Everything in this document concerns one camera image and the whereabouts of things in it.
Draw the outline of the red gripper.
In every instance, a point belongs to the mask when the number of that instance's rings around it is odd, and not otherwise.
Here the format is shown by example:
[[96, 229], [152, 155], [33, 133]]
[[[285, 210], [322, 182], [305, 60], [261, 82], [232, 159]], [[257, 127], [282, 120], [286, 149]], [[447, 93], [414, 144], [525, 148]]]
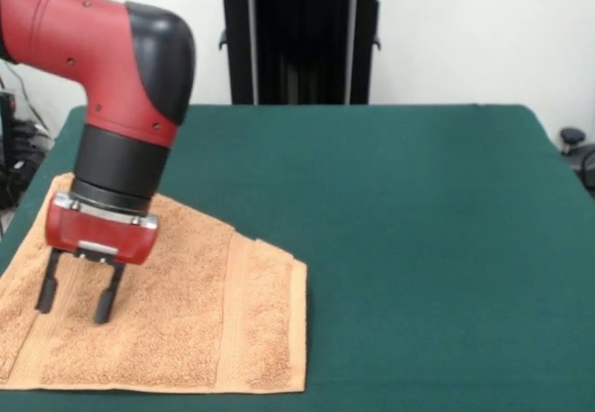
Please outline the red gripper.
[[109, 322], [125, 265], [142, 264], [149, 257], [159, 233], [159, 219], [104, 210], [83, 203], [69, 193], [54, 193], [46, 212], [45, 236], [51, 249], [35, 306], [49, 313], [56, 295], [56, 270], [60, 250], [86, 256], [99, 255], [112, 263], [112, 278], [101, 292], [94, 322]]

